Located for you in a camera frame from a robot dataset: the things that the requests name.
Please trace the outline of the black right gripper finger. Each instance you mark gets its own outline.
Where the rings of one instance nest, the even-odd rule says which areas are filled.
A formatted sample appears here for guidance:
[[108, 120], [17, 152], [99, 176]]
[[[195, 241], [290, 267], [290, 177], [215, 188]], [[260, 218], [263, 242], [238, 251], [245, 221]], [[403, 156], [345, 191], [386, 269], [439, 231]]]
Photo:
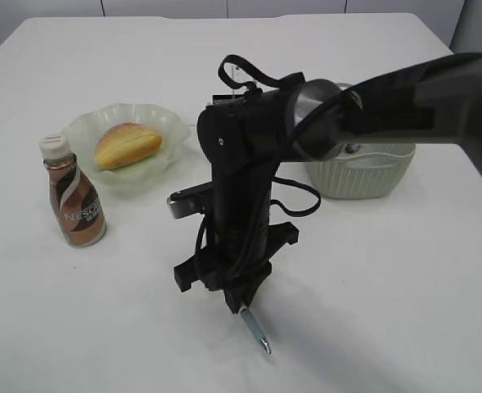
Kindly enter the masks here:
[[251, 305], [258, 289], [259, 284], [252, 282], [224, 289], [223, 294], [227, 307], [233, 314], [238, 314], [242, 307]]

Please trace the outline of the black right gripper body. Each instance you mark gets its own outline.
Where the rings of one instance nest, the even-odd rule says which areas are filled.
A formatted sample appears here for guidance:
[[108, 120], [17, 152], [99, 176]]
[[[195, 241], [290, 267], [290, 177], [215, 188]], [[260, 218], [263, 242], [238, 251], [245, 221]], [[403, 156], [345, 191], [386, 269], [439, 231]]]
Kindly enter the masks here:
[[271, 274], [271, 258], [285, 245], [299, 240], [299, 229], [290, 222], [260, 224], [247, 236], [251, 241], [251, 253], [242, 259], [242, 239], [222, 240], [212, 246], [204, 246], [188, 260], [173, 268], [173, 275], [180, 291], [191, 289], [194, 282], [203, 282], [211, 291], [235, 287], [258, 287]]

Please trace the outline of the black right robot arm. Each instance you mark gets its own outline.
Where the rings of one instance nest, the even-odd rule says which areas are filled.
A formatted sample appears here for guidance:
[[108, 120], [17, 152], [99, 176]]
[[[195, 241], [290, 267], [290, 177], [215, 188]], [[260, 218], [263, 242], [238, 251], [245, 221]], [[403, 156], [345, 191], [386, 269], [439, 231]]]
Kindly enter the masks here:
[[181, 291], [202, 282], [237, 313], [271, 274], [271, 258], [294, 244], [291, 223], [270, 224], [271, 187], [283, 162], [324, 161], [348, 144], [456, 144], [482, 176], [482, 53], [460, 53], [339, 88], [302, 73], [274, 79], [241, 56], [250, 81], [224, 69], [219, 78], [241, 97], [209, 105], [197, 120], [211, 165], [208, 183], [173, 193], [174, 218], [203, 219], [195, 253], [173, 270]]

